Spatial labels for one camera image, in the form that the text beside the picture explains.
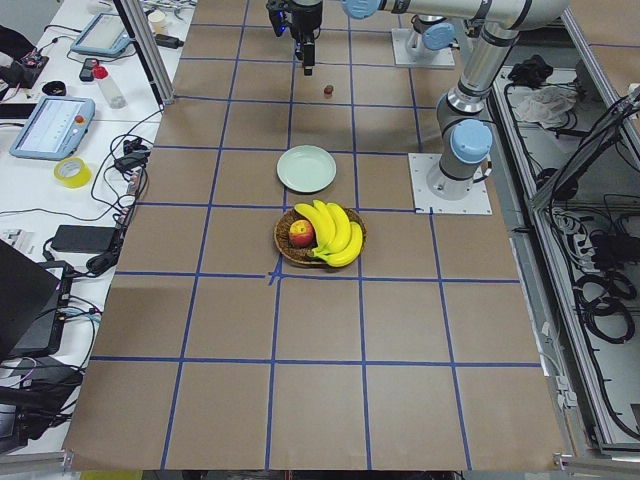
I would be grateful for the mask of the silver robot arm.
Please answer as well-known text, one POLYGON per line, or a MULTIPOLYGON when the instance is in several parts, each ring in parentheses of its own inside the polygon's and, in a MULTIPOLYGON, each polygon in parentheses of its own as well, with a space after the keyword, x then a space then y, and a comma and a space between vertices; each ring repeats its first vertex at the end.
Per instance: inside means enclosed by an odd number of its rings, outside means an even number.
POLYGON ((277 37, 289 30, 295 41, 295 56, 302 62, 303 73, 311 76, 315 66, 315 40, 321 30, 323 2, 268 0, 266 9, 277 37))
POLYGON ((568 5, 567 1, 344 1, 342 9, 353 19, 389 11, 484 22, 457 85, 437 107, 444 146, 438 170, 458 183, 473 177, 491 149, 491 130, 477 116, 519 33, 549 24, 568 5))

